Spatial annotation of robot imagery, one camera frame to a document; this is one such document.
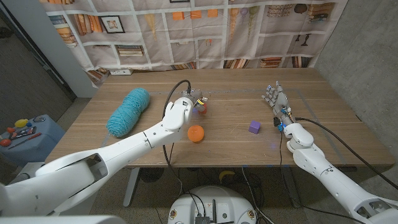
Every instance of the purple block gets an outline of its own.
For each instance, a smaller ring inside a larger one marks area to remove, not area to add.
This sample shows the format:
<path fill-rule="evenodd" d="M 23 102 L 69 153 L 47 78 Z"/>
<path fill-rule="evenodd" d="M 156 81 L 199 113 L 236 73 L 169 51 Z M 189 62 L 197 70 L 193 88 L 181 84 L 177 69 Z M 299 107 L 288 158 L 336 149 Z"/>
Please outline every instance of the purple block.
<path fill-rule="evenodd" d="M 250 127 L 249 127 L 249 131 L 251 133 L 257 134 L 260 130 L 260 122 L 257 121 L 251 121 Z"/>

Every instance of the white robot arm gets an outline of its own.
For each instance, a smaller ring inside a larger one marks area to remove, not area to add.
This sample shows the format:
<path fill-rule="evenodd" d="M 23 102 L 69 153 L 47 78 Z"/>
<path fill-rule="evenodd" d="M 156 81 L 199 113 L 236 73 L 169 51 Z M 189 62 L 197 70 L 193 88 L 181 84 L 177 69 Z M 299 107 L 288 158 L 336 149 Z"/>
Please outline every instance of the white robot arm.
<path fill-rule="evenodd" d="M 170 102 L 163 120 L 110 146 L 76 152 L 41 167 L 36 177 L 0 184 L 0 216 L 36 216 L 63 212 L 93 195 L 118 170 L 153 148 L 177 142 L 189 123 L 200 90 Z"/>
<path fill-rule="evenodd" d="M 313 143 L 313 136 L 292 116 L 283 88 L 268 86 L 267 96 L 262 96 L 280 119 L 279 129 L 287 138 L 287 148 L 294 162 L 315 176 L 344 207 L 349 215 L 363 223 L 397 223 L 398 202 L 370 194 L 344 175 L 325 158 L 322 150 Z"/>

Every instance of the electrical outlet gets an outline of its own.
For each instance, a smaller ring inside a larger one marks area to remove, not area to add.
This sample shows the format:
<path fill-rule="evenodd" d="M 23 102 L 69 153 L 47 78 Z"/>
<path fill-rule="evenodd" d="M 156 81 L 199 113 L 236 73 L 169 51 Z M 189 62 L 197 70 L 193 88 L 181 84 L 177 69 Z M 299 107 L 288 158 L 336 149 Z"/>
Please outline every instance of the electrical outlet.
<path fill-rule="evenodd" d="M 130 69 L 111 70 L 111 75 L 131 75 L 131 73 Z"/>

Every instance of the picture frame print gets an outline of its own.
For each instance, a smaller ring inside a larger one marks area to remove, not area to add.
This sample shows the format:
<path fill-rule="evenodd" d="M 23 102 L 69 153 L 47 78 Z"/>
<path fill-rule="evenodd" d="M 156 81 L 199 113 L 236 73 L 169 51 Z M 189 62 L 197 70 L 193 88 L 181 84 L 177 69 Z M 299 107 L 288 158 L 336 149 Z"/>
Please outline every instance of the picture frame print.
<path fill-rule="evenodd" d="M 100 16 L 100 18 L 107 33 L 125 33 L 120 16 Z"/>
<path fill-rule="evenodd" d="M 170 3 L 189 2 L 190 0 L 170 0 Z"/>

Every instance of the concrete wall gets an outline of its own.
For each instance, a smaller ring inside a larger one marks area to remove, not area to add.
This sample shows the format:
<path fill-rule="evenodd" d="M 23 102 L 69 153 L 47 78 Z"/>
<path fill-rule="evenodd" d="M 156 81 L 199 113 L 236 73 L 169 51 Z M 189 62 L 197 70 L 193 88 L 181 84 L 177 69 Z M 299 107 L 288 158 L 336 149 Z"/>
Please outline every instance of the concrete wall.
<path fill-rule="evenodd" d="M 77 97 L 93 97 L 97 89 L 63 43 L 39 1 L 2 0 Z"/>
<path fill-rule="evenodd" d="M 315 68 L 398 159 L 397 1 L 349 0 Z"/>

